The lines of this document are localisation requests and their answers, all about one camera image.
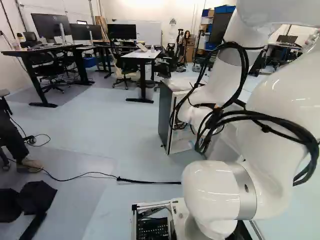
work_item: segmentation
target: chair wheel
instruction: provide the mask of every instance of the chair wheel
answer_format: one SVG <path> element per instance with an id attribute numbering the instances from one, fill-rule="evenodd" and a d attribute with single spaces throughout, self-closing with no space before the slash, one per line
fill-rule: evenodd
<path id="1" fill-rule="evenodd" d="M 10 163 L 8 163 L 7 165 L 2 166 L 2 170 L 4 172 L 8 172 L 10 170 L 10 168 L 11 168 L 11 164 Z"/>

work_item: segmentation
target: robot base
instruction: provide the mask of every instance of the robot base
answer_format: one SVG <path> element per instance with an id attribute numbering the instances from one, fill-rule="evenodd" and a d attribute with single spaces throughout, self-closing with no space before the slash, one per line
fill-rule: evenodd
<path id="1" fill-rule="evenodd" d="M 199 229 L 195 219 L 190 215 L 183 198 L 133 204 L 131 211 L 131 240 L 142 239 L 211 240 Z M 238 221 L 236 229 L 226 240 L 240 239 L 252 240 L 246 225 L 241 220 Z"/>

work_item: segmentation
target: computer monitor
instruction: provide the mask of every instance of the computer monitor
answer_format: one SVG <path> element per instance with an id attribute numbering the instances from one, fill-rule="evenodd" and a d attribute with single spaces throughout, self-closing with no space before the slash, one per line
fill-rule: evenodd
<path id="1" fill-rule="evenodd" d="M 23 35 L 26 42 L 37 42 L 37 36 L 33 31 L 24 31 Z"/>
<path id="2" fill-rule="evenodd" d="M 298 36 L 291 35 L 279 35 L 276 39 L 278 43 L 286 43 L 286 44 L 294 44 L 297 40 Z"/>
<path id="3" fill-rule="evenodd" d="M 73 40 L 90 40 L 90 33 L 92 33 L 93 40 L 102 40 L 101 27 L 99 25 L 84 25 L 77 23 L 70 23 L 70 29 Z"/>
<path id="4" fill-rule="evenodd" d="M 54 39 L 61 36 L 60 24 L 63 24 L 64 35 L 71 35 L 70 24 L 66 15 L 31 13 L 39 37 Z"/>
<path id="5" fill-rule="evenodd" d="M 110 39 L 137 39 L 135 24 L 108 24 Z"/>

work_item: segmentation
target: pant leg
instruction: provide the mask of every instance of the pant leg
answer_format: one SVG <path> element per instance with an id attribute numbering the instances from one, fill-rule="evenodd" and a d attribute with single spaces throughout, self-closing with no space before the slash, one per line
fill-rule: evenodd
<path id="1" fill-rule="evenodd" d="M 18 164 L 29 154 L 23 137 L 3 111 L 0 111 L 0 139 Z"/>

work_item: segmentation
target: blue bin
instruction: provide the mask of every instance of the blue bin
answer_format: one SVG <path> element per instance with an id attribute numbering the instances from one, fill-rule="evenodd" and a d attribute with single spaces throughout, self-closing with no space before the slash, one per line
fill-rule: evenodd
<path id="1" fill-rule="evenodd" d="M 205 43 L 205 49 L 206 50 L 213 50 L 215 49 L 216 45 L 214 43 L 211 43 L 211 42 L 206 42 Z"/>
<path id="2" fill-rule="evenodd" d="M 208 31 L 208 33 L 211 33 L 211 31 L 212 31 L 212 24 L 209 24 L 209 25 L 208 25 L 207 31 Z"/>
<path id="3" fill-rule="evenodd" d="M 203 10 L 202 10 L 202 17 L 208 17 L 209 10 L 210 10 L 210 9 L 203 9 Z"/>
<path id="4" fill-rule="evenodd" d="M 214 14 L 227 14 L 227 13 L 233 13 L 236 9 L 236 6 L 217 6 L 214 8 Z"/>
<path id="5" fill-rule="evenodd" d="M 86 69 L 92 68 L 93 66 L 97 65 L 96 58 L 95 57 L 84 57 L 83 64 Z"/>

